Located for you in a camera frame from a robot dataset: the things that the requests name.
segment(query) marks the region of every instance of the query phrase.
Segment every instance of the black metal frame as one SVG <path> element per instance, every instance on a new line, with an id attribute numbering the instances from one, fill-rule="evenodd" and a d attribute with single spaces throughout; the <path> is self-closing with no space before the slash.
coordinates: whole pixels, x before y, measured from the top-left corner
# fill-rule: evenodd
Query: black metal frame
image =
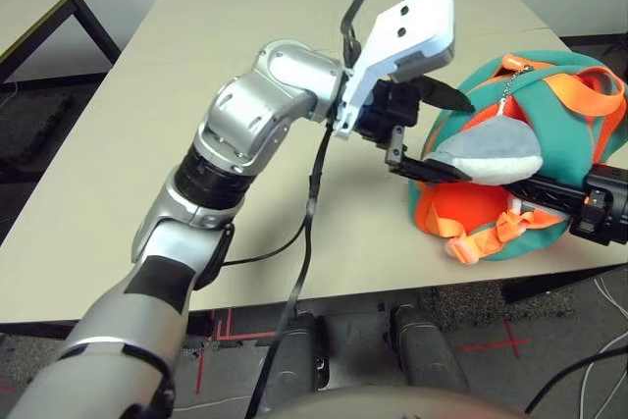
<path id="1" fill-rule="evenodd" d="M 84 0 L 66 0 L 34 31 L 32 31 L 9 55 L 0 62 L 0 83 L 3 83 L 69 16 L 74 15 L 96 46 L 113 65 L 121 51 Z M 43 173 L 23 172 L 0 160 L 0 184 L 36 183 Z"/>

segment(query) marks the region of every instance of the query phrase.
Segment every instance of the beige table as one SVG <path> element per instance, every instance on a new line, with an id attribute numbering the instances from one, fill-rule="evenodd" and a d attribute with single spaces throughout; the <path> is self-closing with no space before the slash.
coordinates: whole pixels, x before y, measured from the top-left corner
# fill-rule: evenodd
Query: beige table
<path id="1" fill-rule="evenodd" d="M 0 85 L 71 15 L 114 64 L 120 49 L 83 0 L 0 0 Z M 40 177 L 0 161 L 0 183 Z"/>
<path id="2" fill-rule="evenodd" d="M 183 157 L 216 90 L 275 38 L 340 56 L 351 0 L 158 0 L 106 77 L 0 248 L 0 322 L 76 319 L 130 269 L 131 240 L 168 171 Z M 368 0 L 358 34 L 397 0 Z M 521 0 L 455 0 L 456 58 L 434 74 L 459 84 L 507 51 L 564 49 Z M 416 152 L 436 116 L 408 134 Z M 323 128 L 297 123 L 247 194 L 230 257 L 268 251 L 302 218 Z M 615 163 L 628 164 L 625 152 Z M 622 262 L 625 247 L 564 237 L 509 262 L 465 267 L 407 216 L 407 182 L 381 150 L 334 140 L 314 228 L 304 297 L 455 284 Z M 285 300 L 301 263 L 296 244 L 273 260 L 226 268 L 192 309 Z"/>

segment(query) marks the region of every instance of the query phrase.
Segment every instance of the green backpack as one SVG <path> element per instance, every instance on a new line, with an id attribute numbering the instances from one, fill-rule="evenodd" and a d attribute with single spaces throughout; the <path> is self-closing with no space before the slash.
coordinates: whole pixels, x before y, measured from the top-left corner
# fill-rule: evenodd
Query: green backpack
<path id="1" fill-rule="evenodd" d="M 451 136 L 503 114 L 534 132 L 542 158 L 540 175 L 582 187 L 592 165 L 605 162 L 628 139 L 624 82 L 581 54 L 506 54 L 480 68 L 459 89 L 475 112 L 441 112 L 423 157 Z M 410 182 L 409 192 L 416 226 L 448 237 L 447 252 L 464 264 L 508 259 L 546 247 L 569 227 L 566 215 L 549 209 L 522 211 L 521 201 L 499 184 Z"/>

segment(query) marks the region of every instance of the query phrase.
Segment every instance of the black cable cord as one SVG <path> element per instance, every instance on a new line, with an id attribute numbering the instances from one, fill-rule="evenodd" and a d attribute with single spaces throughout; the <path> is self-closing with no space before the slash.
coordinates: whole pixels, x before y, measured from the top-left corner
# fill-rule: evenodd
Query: black cable cord
<path id="1" fill-rule="evenodd" d="M 279 348 L 282 335 L 286 330 L 288 321 L 293 316 L 298 296 L 301 293 L 305 277 L 307 276 L 307 271 L 310 267 L 310 261 L 312 259 L 312 221 L 314 220 L 318 193 L 321 187 L 321 177 L 323 175 L 325 155 L 327 153 L 327 148 L 330 143 L 330 137 L 332 136 L 333 130 L 334 127 L 332 122 L 329 121 L 327 123 L 327 129 L 325 130 L 323 139 L 321 140 L 321 144 L 319 145 L 318 152 L 316 153 L 316 159 L 314 160 L 314 165 L 312 167 L 312 174 L 310 175 L 309 195 L 307 199 L 305 218 L 303 220 L 303 229 L 305 230 L 305 255 L 303 257 L 303 265 L 301 266 L 301 271 L 298 274 L 294 287 L 290 292 L 288 301 L 286 302 L 286 306 L 284 307 L 284 311 L 282 312 L 282 316 L 279 320 L 279 325 L 277 326 L 277 330 L 275 331 L 275 335 L 271 341 L 271 345 L 268 348 L 268 352 L 266 352 L 262 370 L 257 378 L 253 395 L 251 396 L 251 400 L 249 401 L 246 409 L 246 415 L 244 416 L 245 419 L 252 419 L 257 413 L 257 408 L 259 407 L 262 395 L 264 394 L 264 389 L 266 388 L 266 383 L 268 382 L 268 377 L 271 373 L 271 367 L 273 366 L 275 354 Z"/>
<path id="2" fill-rule="evenodd" d="M 353 0 L 349 8 L 346 9 L 344 17 L 340 22 L 340 33 L 342 33 L 342 57 L 344 58 L 344 65 L 347 68 L 352 68 L 357 61 L 357 58 L 362 52 L 362 46 L 355 37 L 355 29 L 353 28 L 353 20 L 357 15 L 357 12 L 362 7 L 364 0 Z"/>
<path id="3" fill-rule="evenodd" d="M 625 355 L 628 353 L 628 345 L 621 348 L 614 348 L 613 350 L 608 350 L 603 353 L 598 353 L 596 355 L 592 355 L 587 358 L 583 358 L 582 360 L 574 363 L 573 365 L 568 366 L 567 368 L 558 372 L 554 377 L 549 380 L 544 387 L 534 396 L 534 399 L 530 401 L 528 407 L 526 407 L 525 413 L 530 414 L 534 409 L 539 405 L 539 403 L 543 400 L 544 397 L 550 392 L 550 390 L 558 383 L 560 380 L 565 378 L 567 375 L 580 370 L 581 368 L 586 367 L 587 365 L 597 362 L 598 360 L 603 360 L 605 358 L 616 357 L 618 355 Z"/>
<path id="4" fill-rule="evenodd" d="M 291 245 L 293 245 L 294 242 L 298 239 L 298 237 L 301 236 L 301 233 L 303 233 L 303 229 L 304 228 L 305 228 L 305 219 L 303 219 L 303 222 L 301 223 L 301 226 L 298 227 L 298 230 L 294 234 L 294 236 L 288 242 L 286 242 L 284 245 L 282 245 L 281 247 L 279 247 L 279 248 L 277 248 L 275 250 L 272 250 L 270 252 L 267 252 L 266 254 L 256 255 L 255 257 L 248 257 L 246 259 L 230 260 L 228 262 L 225 262 L 223 264 L 223 267 L 228 267 L 230 265 L 247 264 L 249 262 L 257 262 L 259 260 L 264 260 L 264 259 L 268 259 L 270 257 L 275 257 L 277 254 L 285 251 Z"/>

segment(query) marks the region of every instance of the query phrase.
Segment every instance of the black band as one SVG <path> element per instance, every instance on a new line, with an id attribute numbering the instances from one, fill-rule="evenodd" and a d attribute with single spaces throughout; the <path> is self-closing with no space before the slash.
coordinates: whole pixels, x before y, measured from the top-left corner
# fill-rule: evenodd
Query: black band
<path id="1" fill-rule="evenodd" d="M 226 210 L 241 202 L 255 177 L 217 168 L 192 145 L 175 173 L 175 185 L 181 195 L 198 206 Z"/>
<path id="2" fill-rule="evenodd" d="M 195 274 L 180 262 L 151 255 L 141 264 L 125 293 L 145 294 L 161 299 L 181 314 Z"/>

